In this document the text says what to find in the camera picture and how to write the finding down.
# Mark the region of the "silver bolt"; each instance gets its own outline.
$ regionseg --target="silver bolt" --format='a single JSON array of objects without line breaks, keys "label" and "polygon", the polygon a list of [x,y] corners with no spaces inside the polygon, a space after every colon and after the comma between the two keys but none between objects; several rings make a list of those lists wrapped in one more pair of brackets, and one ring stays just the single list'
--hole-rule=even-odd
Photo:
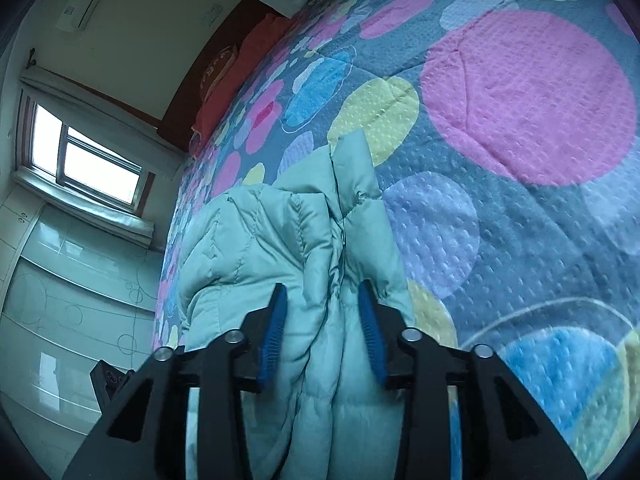
[{"label": "silver bolt", "polygon": [[474,352],[478,357],[482,359],[488,359],[489,357],[493,357],[494,349],[489,345],[476,345],[474,346]]},{"label": "silver bolt", "polygon": [[402,337],[406,341],[420,341],[422,339],[422,332],[420,332],[417,328],[405,328],[402,330]]},{"label": "silver bolt", "polygon": [[161,346],[154,352],[154,359],[156,361],[168,361],[174,355],[174,349],[170,346]]},{"label": "silver bolt", "polygon": [[239,343],[244,339],[244,334],[239,330],[230,330],[225,334],[225,341],[227,343]]}]

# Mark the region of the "blue rubber tip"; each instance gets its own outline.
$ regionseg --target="blue rubber tip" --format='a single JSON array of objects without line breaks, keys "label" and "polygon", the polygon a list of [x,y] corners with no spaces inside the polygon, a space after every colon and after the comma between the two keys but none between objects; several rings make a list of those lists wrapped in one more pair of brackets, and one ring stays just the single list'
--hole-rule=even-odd
[{"label": "blue rubber tip", "polygon": [[287,319],[287,289],[284,285],[277,285],[274,290],[273,311],[269,326],[260,347],[260,370],[258,371],[258,384],[263,386],[271,380],[278,366],[284,323]]},{"label": "blue rubber tip", "polygon": [[369,363],[376,380],[384,385],[388,377],[386,369],[385,340],[376,318],[373,308],[374,301],[367,286],[367,282],[361,282],[358,288],[358,308],[360,310],[360,323],[364,333],[364,341],[367,345]]}]

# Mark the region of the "wooden headboard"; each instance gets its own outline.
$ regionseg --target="wooden headboard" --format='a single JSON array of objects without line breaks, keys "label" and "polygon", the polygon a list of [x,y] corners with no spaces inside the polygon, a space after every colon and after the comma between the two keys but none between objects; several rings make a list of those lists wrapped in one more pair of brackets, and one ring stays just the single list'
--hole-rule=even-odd
[{"label": "wooden headboard", "polygon": [[235,44],[240,48],[242,40],[262,21],[265,15],[278,14],[258,0],[241,0],[225,21],[216,29],[196,61],[184,76],[174,98],[158,126],[158,135],[186,152],[191,139],[191,125],[201,106],[200,78],[213,57],[223,48]]}]

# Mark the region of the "window frame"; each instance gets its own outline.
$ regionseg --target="window frame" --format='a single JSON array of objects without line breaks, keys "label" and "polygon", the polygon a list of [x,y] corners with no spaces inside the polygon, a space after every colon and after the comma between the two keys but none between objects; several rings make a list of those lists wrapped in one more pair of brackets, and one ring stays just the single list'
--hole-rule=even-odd
[{"label": "window frame", "polygon": [[[155,178],[155,174],[149,173],[143,170],[139,166],[111,155],[111,153],[104,152],[95,146],[87,144],[81,139],[76,139],[68,134],[69,126],[63,123],[60,129],[60,142],[58,143],[58,164],[56,174],[52,175],[49,172],[39,168],[33,163],[33,128],[35,126],[36,118],[36,106],[37,102],[28,97],[27,94],[22,92],[20,96],[20,105],[18,106],[18,120],[17,120],[17,138],[16,138],[16,163],[17,166],[25,166],[40,176],[46,178],[50,182],[55,182],[61,187],[71,189],[76,193],[83,195],[94,202],[102,205],[124,211],[135,216],[141,216],[144,209],[146,199],[151,191],[151,185]],[[77,181],[65,174],[65,161],[66,161],[66,147],[72,144],[98,156],[111,164],[114,164],[120,168],[124,168],[131,173],[138,175],[138,183],[133,193],[133,199],[131,204],[123,202],[113,196],[101,192],[87,184]]]}]

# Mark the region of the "quilted bed cover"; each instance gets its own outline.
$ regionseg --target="quilted bed cover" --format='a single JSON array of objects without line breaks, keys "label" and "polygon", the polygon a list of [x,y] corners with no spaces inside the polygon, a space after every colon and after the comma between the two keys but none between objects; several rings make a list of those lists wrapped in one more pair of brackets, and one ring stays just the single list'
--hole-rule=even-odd
[{"label": "quilted bed cover", "polygon": [[315,0],[185,171],[185,228],[364,130],[418,326],[494,346],[590,476],[638,420],[640,46],[611,0]]}]

